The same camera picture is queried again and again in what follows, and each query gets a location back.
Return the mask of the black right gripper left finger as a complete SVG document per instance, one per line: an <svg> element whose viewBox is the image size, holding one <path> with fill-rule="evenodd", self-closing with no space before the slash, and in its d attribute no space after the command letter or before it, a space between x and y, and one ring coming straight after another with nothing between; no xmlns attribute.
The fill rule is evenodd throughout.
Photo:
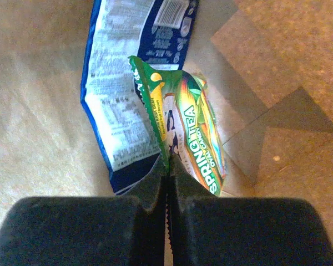
<svg viewBox="0 0 333 266"><path fill-rule="evenodd" d="M165 181L157 160L114 197L27 197L0 228L0 265L163 265Z"/></svg>

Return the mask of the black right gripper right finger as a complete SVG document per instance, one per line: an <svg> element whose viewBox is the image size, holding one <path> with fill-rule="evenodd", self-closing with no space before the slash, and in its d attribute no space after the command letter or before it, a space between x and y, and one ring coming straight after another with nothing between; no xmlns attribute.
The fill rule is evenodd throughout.
<svg viewBox="0 0 333 266"><path fill-rule="evenodd" d="M333 265L319 214L298 198L217 197L173 156L169 233L175 265Z"/></svg>

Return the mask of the green yellow candy packet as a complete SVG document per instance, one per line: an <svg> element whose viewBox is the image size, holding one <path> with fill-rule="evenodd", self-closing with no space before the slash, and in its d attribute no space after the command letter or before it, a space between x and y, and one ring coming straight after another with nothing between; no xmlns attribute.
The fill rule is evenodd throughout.
<svg viewBox="0 0 333 266"><path fill-rule="evenodd" d="M136 56L129 64L165 168L178 156L191 176L220 196L228 169L207 82L183 70L156 70Z"/></svg>

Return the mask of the brown paper bag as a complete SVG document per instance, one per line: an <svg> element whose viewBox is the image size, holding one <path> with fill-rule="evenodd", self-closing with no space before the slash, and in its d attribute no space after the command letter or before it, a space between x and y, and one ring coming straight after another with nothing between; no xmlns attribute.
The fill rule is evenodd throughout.
<svg viewBox="0 0 333 266"><path fill-rule="evenodd" d="M92 1L0 1L0 224L20 198L107 196L80 104ZM184 65L209 83L232 196L311 202L333 228L333 1L200 1Z"/></svg>

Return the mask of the dark blue cookie packet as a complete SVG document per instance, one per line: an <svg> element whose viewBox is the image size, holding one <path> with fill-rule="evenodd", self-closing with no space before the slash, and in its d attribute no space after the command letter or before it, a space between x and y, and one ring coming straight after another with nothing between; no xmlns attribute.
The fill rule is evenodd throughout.
<svg viewBox="0 0 333 266"><path fill-rule="evenodd" d="M185 62L198 1L95 1L85 50L80 101L117 195L138 183L159 156L128 58L157 70Z"/></svg>

